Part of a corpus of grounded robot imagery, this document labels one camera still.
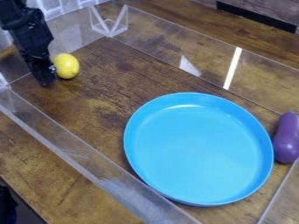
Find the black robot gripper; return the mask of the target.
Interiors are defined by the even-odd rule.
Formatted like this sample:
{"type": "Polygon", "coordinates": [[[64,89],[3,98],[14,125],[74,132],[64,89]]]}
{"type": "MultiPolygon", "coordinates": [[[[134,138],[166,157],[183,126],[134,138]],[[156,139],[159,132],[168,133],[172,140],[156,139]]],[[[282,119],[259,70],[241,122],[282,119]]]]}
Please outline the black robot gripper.
{"type": "Polygon", "coordinates": [[[28,67],[43,87],[56,80],[56,66],[48,50],[54,36],[38,8],[23,10],[0,8],[0,26],[14,38],[22,56],[30,60],[28,67]]]}

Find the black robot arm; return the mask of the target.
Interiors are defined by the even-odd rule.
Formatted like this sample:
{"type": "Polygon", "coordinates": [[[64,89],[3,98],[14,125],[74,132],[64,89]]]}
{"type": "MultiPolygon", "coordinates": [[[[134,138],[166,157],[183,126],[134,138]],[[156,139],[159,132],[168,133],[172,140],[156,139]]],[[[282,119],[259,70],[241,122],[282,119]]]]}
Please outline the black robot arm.
{"type": "Polygon", "coordinates": [[[8,31],[32,76],[43,87],[56,79],[50,44],[54,41],[43,11],[27,6],[27,0],[0,0],[0,28],[8,31]]]}

